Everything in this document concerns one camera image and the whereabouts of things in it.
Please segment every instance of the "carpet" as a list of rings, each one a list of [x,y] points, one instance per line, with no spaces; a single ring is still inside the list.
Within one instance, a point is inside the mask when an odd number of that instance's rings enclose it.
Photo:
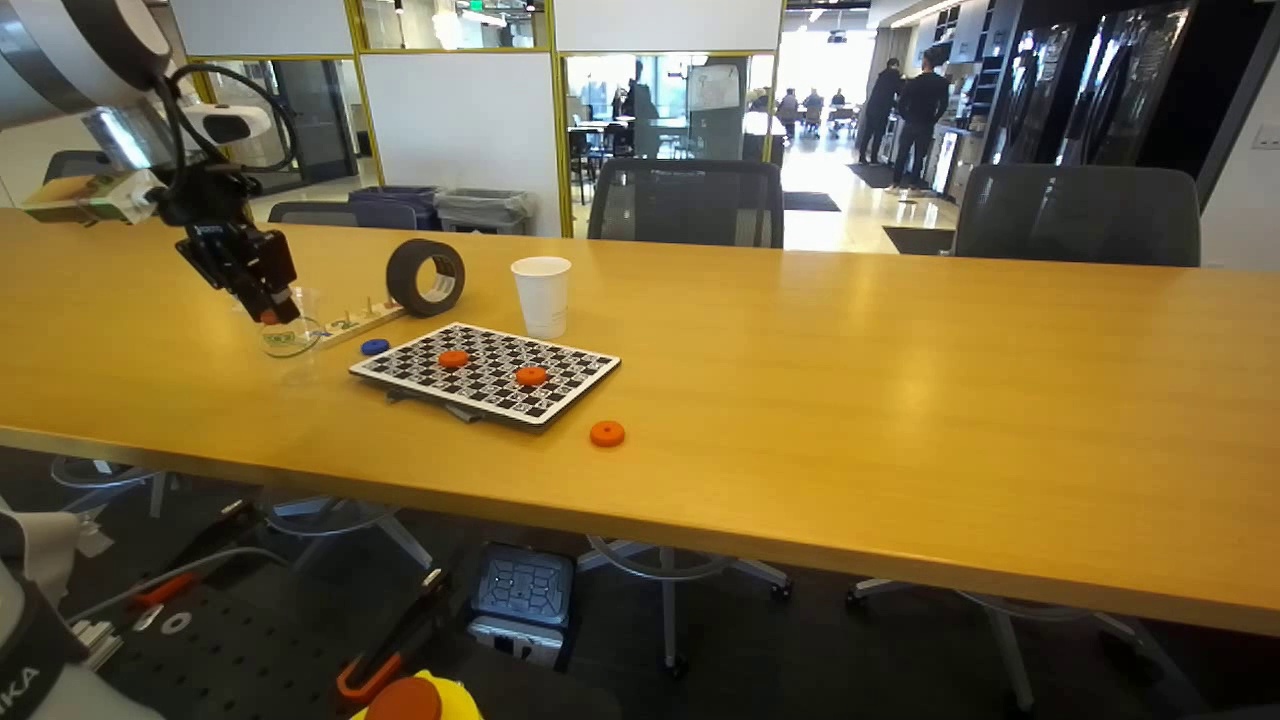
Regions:
[[[952,249],[952,234],[957,234],[946,227],[888,227],[888,222],[884,230],[906,257],[941,257],[946,249]]]
[[[850,167],[853,167],[853,174],[860,174],[868,187],[913,187],[918,197],[935,197],[935,199],[946,199],[946,197],[934,192],[925,181],[895,184],[888,163],[850,163]]]
[[[828,192],[786,192],[786,207],[793,210],[842,210]]]
[[[894,184],[894,167],[884,163],[850,163],[853,174],[860,174],[868,187],[888,187]]]

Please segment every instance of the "small orange ball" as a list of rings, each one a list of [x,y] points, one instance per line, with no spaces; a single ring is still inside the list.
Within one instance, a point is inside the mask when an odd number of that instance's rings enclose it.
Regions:
[[[539,386],[545,380],[548,380],[548,367],[539,367],[539,363],[518,367],[521,386]]]
[[[450,372],[456,372],[456,367],[471,363],[471,353],[450,347],[450,353],[435,355],[435,363],[450,367]]]
[[[628,440],[628,427],[621,422],[621,419],[602,419],[602,422],[592,422],[592,442],[595,449],[617,449],[617,442],[623,442]]]

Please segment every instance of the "yellow table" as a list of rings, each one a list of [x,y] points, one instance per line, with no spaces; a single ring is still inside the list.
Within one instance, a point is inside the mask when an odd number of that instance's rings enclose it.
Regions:
[[[289,234],[324,317],[406,239]],[[0,217],[0,442],[1280,634],[1280,275],[456,234],[461,307],[379,336],[521,329],[507,258],[564,251],[623,355],[523,433],[361,336],[270,359],[171,239]]]

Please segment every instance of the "white cup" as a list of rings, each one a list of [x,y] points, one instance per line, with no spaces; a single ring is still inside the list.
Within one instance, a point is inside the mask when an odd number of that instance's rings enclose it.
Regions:
[[[568,258],[521,257],[512,263],[521,317],[527,336],[559,336],[568,317]]]

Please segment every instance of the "whiteboard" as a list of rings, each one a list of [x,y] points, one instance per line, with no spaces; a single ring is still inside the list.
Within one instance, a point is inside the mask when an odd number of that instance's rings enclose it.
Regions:
[[[778,47],[779,0],[557,0],[559,53]]]
[[[538,230],[559,234],[548,54],[364,54],[361,63],[388,184],[527,192]]]
[[[171,0],[187,54],[354,54],[344,0]]]
[[[1280,54],[1201,217],[1213,266],[1280,266]]]

